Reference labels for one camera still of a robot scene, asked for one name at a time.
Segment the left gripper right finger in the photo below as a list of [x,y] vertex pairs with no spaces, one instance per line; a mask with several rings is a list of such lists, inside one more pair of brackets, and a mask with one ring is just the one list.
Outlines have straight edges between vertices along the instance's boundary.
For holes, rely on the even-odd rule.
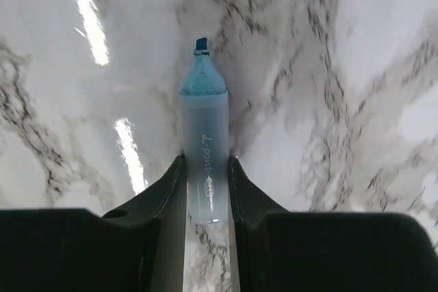
[[436,291],[437,255],[401,213],[290,212],[229,159],[234,291]]

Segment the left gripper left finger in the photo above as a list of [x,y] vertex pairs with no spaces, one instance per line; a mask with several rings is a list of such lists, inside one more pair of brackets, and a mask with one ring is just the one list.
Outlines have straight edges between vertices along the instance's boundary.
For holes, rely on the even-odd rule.
[[183,156],[102,217],[85,209],[1,212],[2,291],[181,291]]

